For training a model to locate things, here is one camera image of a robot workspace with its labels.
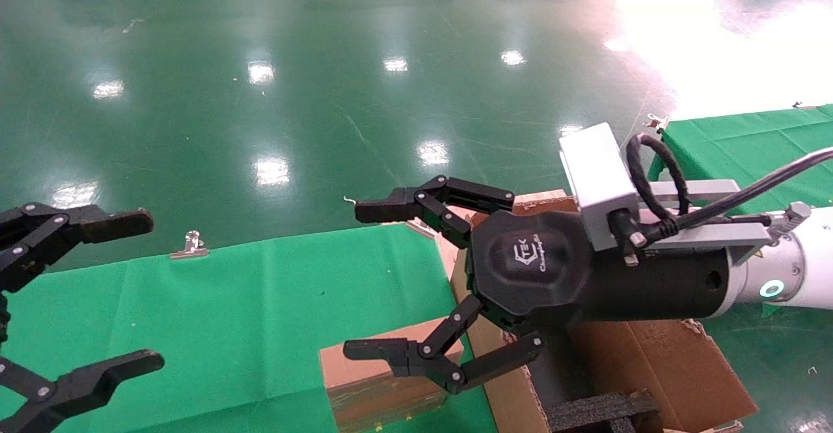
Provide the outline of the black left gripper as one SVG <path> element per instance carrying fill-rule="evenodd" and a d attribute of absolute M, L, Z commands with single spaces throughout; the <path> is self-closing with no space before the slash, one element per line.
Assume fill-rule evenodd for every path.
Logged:
<path fill-rule="evenodd" d="M 145 208 L 110 214 L 98 205 L 54 208 L 27 203 L 1 215 L 1 290 L 18 292 L 78 244 L 98 244 L 148 234 L 154 220 Z M 11 314 L 0 294 L 0 343 L 8 340 Z M 106 406 L 122 382 L 161 370 L 154 350 L 138 350 L 59 376 L 54 382 L 3 357 L 1 385 L 26 398 L 1 421 L 3 432 L 51 432 L 63 421 Z"/>

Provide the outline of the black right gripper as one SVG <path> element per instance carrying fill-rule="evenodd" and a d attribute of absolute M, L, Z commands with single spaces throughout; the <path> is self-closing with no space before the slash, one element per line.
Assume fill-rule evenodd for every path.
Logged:
<path fill-rule="evenodd" d="M 725 300 L 725 250 L 658 250 L 629 266 L 618 249 L 593 249 L 577 213 L 516 216 L 508 212 L 514 200 L 515 193 L 505 189 L 438 175 L 419 187 L 393 189 L 380 201 L 357 201 L 360 223 L 419 219 L 457 248 L 468 248 L 473 296 L 458 303 L 425 341 L 348 340 L 343 355 L 384 361 L 395 377 L 423 377 L 457 395 L 535 361 L 544 340 L 533 330 L 706 318 Z M 488 217 L 471 230 L 449 206 Z M 532 333 L 458 365 L 446 354 L 480 314 L 508 332 Z"/>

